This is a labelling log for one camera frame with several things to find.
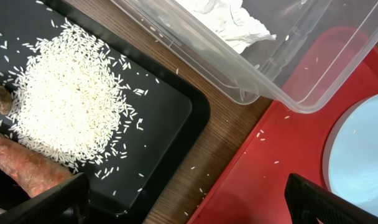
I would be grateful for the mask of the light blue bowl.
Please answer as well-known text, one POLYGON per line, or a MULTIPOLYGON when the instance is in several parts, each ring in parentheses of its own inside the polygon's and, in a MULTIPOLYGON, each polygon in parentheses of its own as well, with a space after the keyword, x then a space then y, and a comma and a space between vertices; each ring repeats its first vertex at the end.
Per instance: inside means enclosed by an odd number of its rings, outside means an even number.
POLYGON ((354 104, 334 124, 322 172, 330 192, 378 217, 378 94, 354 104))

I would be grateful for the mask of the white paper napkin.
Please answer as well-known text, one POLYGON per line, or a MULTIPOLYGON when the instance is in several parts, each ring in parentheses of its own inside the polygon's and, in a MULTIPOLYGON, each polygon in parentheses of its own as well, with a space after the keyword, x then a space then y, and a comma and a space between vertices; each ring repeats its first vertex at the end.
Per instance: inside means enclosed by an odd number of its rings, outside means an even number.
POLYGON ((177 2, 239 54, 258 41, 277 37, 243 8, 243 0, 177 2))

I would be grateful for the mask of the white rice pile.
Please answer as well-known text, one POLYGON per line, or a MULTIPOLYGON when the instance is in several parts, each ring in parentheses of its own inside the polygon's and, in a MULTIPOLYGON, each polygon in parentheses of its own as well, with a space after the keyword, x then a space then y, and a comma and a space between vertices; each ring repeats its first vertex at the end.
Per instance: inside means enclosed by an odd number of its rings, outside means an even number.
POLYGON ((133 122, 132 89, 111 70, 131 64, 125 55, 111 56, 102 39, 68 20, 61 32, 26 43, 30 55, 15 74, 12 110, 0 114, 0 135, 66 167, 101 165, 109 157, 125 159, 127 151, 108 149, 121 139, 120 129, 133 122))

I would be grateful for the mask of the brown food scrap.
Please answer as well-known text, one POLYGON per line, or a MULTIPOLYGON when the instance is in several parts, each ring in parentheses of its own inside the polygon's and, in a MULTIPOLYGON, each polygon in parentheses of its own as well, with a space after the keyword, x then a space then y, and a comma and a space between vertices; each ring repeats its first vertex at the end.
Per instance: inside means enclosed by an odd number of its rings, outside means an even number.
POLYGON ((11 93, 0 85, 0 114, 7 115, 12 110, 11 93))

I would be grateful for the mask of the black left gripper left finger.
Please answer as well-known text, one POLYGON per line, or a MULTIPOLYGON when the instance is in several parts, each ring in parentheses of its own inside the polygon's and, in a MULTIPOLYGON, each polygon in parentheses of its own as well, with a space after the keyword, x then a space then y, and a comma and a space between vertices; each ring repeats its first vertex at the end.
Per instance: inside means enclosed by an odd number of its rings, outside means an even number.
POLYGON ((90 183, 79 173, 38 196, 0 214, 2 224, 68 223, 86 221, 90 206, 90 183))

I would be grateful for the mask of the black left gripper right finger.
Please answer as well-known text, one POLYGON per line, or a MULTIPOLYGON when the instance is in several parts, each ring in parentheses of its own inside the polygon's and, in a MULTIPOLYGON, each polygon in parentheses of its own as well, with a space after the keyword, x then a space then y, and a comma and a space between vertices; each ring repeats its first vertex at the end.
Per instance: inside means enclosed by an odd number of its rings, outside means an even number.
POLYGON ((293 224, 378 224, 378 217, 291 173, 285 201, 293 224))

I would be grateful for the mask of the orange carrot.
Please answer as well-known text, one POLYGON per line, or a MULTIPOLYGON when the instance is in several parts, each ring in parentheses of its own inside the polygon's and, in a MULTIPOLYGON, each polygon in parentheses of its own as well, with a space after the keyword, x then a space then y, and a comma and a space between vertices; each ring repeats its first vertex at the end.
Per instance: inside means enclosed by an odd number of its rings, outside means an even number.
POLYGON ((31 198, 73 176, 66 167, 1 135, 0 169, 31 198))

